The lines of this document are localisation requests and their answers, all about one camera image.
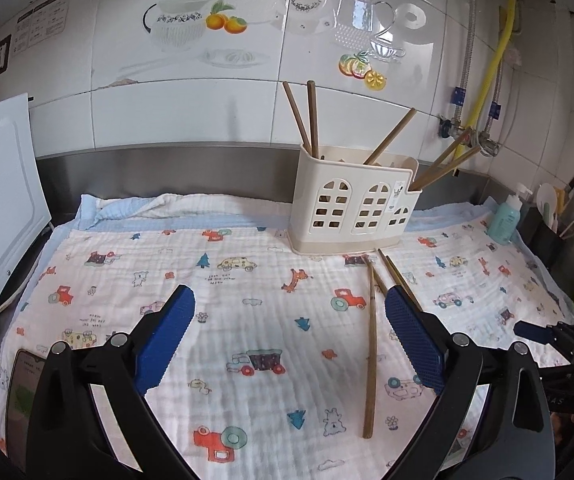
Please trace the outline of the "wooden chopstick pair one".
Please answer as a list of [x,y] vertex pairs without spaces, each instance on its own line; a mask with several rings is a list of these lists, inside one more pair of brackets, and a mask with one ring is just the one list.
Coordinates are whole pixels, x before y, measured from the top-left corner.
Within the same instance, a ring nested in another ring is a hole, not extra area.
[[422,307],[419,304],[416,296],[414,295],[412,289],[406,283],[404,276],[395,266],[391,258],[388,255],[386,255],[380,248],[377,249],[377,252],[379,257],[383,260],[384,265],[387,267],[388,272],[390,273],[391,278],[394,281],[394,284],[400,286],[401,289],[403,289],[404,292],[406,292],[406,295],[409,296],[410,301],[413,303],[416,309],[418,311],[421,311]]
[[365,260],[366,266],[368,267],[370,273],[372,274],[372,277],[374,278],[375,285],[378,288],[380,294],[383,297],[387,296],[387,293],[388,293],[387,285],[384,284],[383,279],[379,275],[379,273],[376,269],[375,263],[373,263],[372,259],[369,258],[368,256],[365,256],[364,260]]

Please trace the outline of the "black utensil bin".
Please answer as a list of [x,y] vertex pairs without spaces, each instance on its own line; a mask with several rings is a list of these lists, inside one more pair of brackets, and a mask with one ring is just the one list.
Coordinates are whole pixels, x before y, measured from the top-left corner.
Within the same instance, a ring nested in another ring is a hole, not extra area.
[[558,285],[574,289],[574,236],[549,229],[535,206],[526,208],[519,233]]

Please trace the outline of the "printed white cloth mat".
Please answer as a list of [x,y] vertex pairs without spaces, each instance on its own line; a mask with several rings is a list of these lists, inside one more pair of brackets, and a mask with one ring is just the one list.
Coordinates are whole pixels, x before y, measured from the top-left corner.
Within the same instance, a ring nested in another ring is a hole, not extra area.
[[[486,234],[496,206],[416,211],[383,249],[421,307],[476,344],[507,348],[514,325],[566,322],[574,307],[522,240]],[[58,226],[0,346],[0,448],[20,350],[104,344],[178,285],[195,315],[147,401],[203,479],[378,479],[433,401],[376,296],[374,434],[363,438],[369,278],[378,252],[302,256],[286,229],[92,232]]]

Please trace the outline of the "teal soap pump bottle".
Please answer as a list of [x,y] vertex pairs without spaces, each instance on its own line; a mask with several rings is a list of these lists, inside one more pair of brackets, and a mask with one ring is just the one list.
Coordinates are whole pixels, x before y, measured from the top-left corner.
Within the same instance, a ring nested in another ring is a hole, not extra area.
[[500,204],[494,217],[486,230],[486,234],[496,244],[507,245],[512,234],[515,233],[521,219],[523,202],[532,194],[524,184],[518,183],[515,192],[509,194],[506,200]]

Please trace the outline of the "smartphone on counter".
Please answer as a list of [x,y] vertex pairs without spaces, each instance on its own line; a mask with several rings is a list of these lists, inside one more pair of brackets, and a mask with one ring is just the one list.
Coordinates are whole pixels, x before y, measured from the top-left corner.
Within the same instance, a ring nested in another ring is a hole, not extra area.
[[25,470],[26,438],[44,363],[39,356],[20,350],[11,371],[5,422],[7,456],[21,470]]

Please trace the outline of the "white spatula utensil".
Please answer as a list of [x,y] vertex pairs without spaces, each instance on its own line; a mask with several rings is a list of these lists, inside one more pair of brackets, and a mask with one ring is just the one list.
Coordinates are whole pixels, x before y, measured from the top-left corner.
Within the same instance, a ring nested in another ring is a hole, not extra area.
[[535,195],[538,212],[546,226],[555,231],[557,227],[558,195],[556,188],[549,183],[542,183]]

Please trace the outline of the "light blue towel under mat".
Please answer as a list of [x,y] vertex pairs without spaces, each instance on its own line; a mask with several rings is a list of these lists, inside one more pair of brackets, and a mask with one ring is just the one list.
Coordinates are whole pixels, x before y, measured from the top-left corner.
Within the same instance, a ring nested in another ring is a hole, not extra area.
[[289,203],[231,195],[162,194],[153,198],[102,200],[81,196],[74,228],[92,232],[154,231],[164,228],[269,228],[284,230]]

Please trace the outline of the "cream plastic utensil holder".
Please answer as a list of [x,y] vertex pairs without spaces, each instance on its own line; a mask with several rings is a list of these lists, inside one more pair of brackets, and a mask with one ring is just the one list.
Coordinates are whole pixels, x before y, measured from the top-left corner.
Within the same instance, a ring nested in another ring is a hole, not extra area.
[[324,146],[319,158],[301,150],[289,242],[307,256],[371,252],[398,242],[410,225],[420,193],[418,160],[386,153],[367,166],[365,150]]

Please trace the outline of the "chopstick in holder far left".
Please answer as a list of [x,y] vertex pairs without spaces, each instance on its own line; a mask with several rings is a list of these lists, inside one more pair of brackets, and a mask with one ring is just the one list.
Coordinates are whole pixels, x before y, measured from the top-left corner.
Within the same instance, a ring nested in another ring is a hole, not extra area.
[[288,84],[287,81],[283,81],[281,83],[281,87],[284,89],[285,96],[287,98],[292,116],[294,118],[294,121],[296,122],[296,128],[298,128],[302,146],[308,154],[312,154],[310,137],[308,136],[308,132],[306,131],[302,115],[300,113],[298,104],[296,104],[296,99],[294,98],[293,92],[290,88],[290,84]]

